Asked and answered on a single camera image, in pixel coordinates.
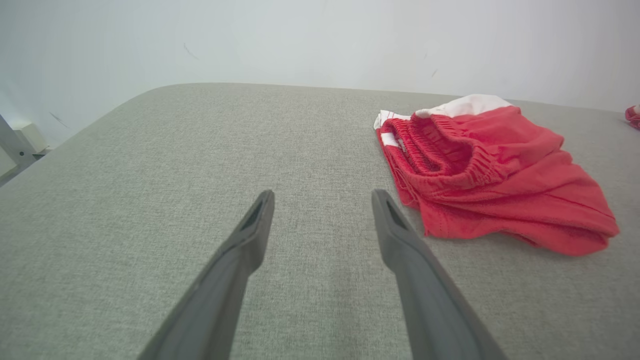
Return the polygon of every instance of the scuff mark on wall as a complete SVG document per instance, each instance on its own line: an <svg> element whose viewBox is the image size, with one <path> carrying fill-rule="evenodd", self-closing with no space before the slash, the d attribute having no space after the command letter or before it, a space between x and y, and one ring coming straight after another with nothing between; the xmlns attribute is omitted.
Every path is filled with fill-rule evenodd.
<svg viewBox="0 0 640 360"><path fill-rule="evenodd" d="M62 124L62 125L63 125L64 127L66 127L67 129L69 129L69 127L68 127L67 125L65 125L65 123L64 123L64 122L62 122L62 120L60 120L60 118L59 118L59 117L57 117L57 116L53 115L53 113L52 113L51 111L50 111L49 113L50 113L50 114L51 114L51 116L53 116L53 118L54 118L54 119L56 119L60 124Z"/></svg>
<svg viewBox="0 0 640 360"><path fill-rule="evenodd" d="M192 58L199 60L197 56L195 56L187 47L187 43L183 42L182 45L184 46L184 49L187 51L187 53L189 53L189 55L191 55Z"/></svg>

